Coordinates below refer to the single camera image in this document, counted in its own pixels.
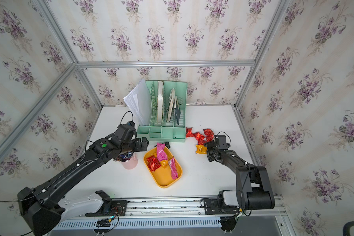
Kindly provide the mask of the pink tea bag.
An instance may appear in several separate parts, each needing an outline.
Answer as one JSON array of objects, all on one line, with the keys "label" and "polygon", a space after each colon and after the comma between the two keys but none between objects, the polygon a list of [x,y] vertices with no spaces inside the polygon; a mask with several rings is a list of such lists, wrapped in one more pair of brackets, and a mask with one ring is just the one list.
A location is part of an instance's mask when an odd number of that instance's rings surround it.
[{"label": "pink tea bag", "polygon": [[168,156],[167,156],[167,154],[166,154],[164,149],[165,149],[165,144],[157,143],[157,145],[156,145],[156,154],[157,154],[157,159],[158,159],[159,162],[168,160]]},{"label": "pink tea bag", "polygon": [[169,167],[171,169],[171,177],[173,180],[176,180],[179,177],[178,171],[177,171],[177,166],[175,162],[175,158],[172,157],[169,161]]}]

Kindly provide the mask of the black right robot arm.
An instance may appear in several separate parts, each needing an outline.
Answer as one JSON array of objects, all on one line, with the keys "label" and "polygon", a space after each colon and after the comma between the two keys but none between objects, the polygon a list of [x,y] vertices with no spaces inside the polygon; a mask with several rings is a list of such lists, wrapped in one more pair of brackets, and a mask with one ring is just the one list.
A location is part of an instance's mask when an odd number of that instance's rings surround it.
[{"label": "black right robot arm", "polygon": [[228,167],[236,175],[235,190],[222,190],[218,194],[220,207],[238,207],[241,210],[273,209],[275,199],[267,170],[242,159],[230,149],[226,135],[215,135],[206,142],[207,158]]}]

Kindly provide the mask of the orange tea bag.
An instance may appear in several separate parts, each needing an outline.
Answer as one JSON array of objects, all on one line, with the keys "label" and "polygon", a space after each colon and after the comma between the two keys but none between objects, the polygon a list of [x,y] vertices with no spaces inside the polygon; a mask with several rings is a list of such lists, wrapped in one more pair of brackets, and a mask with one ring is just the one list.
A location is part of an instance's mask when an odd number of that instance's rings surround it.
[{"label": "orange tea bag", "polygon": [[162,160],[159,162],[161,167],[166,168],[167,166],[169,166],[169,161],[168,160]]},{"label": "orange tea bag", "polygon": [[196,145],[197,154],[207,154],[207,147],[204,145]]}]

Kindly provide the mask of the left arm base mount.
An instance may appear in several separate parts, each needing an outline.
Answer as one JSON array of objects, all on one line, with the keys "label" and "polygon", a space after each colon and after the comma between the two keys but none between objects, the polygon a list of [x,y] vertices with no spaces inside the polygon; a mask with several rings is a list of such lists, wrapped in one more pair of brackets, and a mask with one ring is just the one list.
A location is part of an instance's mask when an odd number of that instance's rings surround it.
[{"label": "left arm base mount", "polygon": [[102,201],[102,204],[97,211],[86,213],[86,217],[125,216],[128,201],[112,199],[103,190],[98,190],[95,194],[98,196],[98,199]]}]

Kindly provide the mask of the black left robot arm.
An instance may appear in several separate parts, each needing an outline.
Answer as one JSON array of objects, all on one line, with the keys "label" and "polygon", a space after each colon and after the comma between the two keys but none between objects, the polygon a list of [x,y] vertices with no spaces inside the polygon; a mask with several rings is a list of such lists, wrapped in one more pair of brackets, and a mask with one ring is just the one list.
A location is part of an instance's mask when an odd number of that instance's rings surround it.
[{"label": "black left robot arm", "polygon": [[94,141],[71,165],[45,183],[25,187],[17,194],[19,211],[31,232],[43,236],[52,231],[67,212],[59,202],[79,182],[122,154],[148,149],[147,138],[137,136],[135,122],[119,124],[117,130]]}]

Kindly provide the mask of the yellow plastic storage tray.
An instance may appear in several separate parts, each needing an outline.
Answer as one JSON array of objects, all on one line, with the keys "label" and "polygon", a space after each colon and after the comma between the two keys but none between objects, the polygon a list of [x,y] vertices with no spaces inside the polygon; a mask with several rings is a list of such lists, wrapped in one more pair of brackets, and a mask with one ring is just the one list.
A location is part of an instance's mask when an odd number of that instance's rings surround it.
[{"label": "yellow plastic storage tray", "polygon": [[176,166],[176,170],[178,173],[178,177],[176,179],[172,178],[172,170],[170,168],[170,166],[168,165],[167,167],[159,167],[156,170],[152,171],[149,168],[149,161],[148,159],[155,156],[156,155],[156,150],[157,147],[154,147],[153,149],[151,149],[150,151],[148,151],[145,155],[144,155],[144,164],[146,165],[146,168],[148,170],[148,172],[151,174],[153,180],[155,181],[155,183],[160,187],[160,188],[168,188],[171,185],[173,185],[175,182],[177,182],[183,175],[183,169],[180,166],[180,164],[178,163],[178,161],[176,160],[176,158],[174,158],[174,156],[172,155],[171,151],[165,147],[164,151],[167,154],[168,159],[175,159],[175,166]]}]

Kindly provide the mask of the red tea bag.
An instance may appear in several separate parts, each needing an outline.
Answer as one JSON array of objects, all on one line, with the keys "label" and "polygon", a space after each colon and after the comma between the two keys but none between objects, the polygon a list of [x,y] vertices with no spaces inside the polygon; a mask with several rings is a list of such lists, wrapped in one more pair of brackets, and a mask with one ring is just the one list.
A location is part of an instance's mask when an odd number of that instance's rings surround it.
[{"label": "red tea bag", "polygon": [[193,135],[198,142],[197,145],[204,145],[206,137],[203,134],[201,134],[200,132],[196,132]]},{"label": "red tea bag", "polygon": [[192,132],[192,128],[191,127],[186,127],[185,128],[186,130],[186,133],[185,133],[185,137],[188,138],[188,137],[194,137],[194,134]]},{"label": "red tea bag", "polygon": [[214,139],[214,132],[209,128],[204,129],[204,135],[207,142],[210,142]]},{"label": "red tea bag", "polygon": [[151,156],[151,157],[146,158],[146,161],[147,161],[148,169],[149,169],[151,172],[154,172],[154,171],[156,171],[158,168],[161,167],[160,162],[158,161],[157,157],[154,156],[154,155]]}]

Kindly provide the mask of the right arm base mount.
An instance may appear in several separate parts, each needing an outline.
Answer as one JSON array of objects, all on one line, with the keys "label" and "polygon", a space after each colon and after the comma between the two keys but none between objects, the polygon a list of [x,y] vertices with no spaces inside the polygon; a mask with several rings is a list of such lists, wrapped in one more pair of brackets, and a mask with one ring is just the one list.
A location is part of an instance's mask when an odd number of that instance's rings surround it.
[{"label": "right arm base mount", "polygon": [[204,208],[205,215],[239,215],[242,213],[238,206],[228,206],[217,198],[202,198],[200,204]]}]

